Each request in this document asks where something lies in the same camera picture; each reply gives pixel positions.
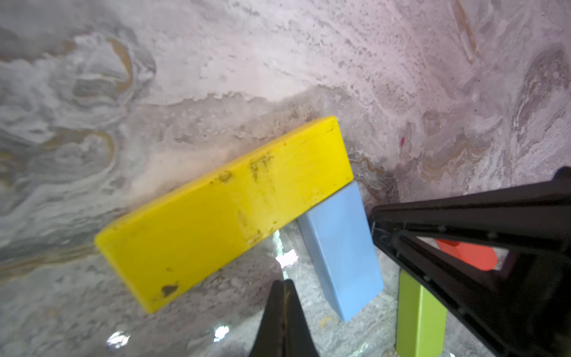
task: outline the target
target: stain on yellow block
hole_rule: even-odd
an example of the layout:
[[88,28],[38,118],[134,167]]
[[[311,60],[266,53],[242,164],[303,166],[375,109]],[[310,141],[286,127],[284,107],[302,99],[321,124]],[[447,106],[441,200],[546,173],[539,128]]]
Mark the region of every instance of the stain on yellow block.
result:
[[353,179],[317,119],[117,219],[95,244],[153,313]]

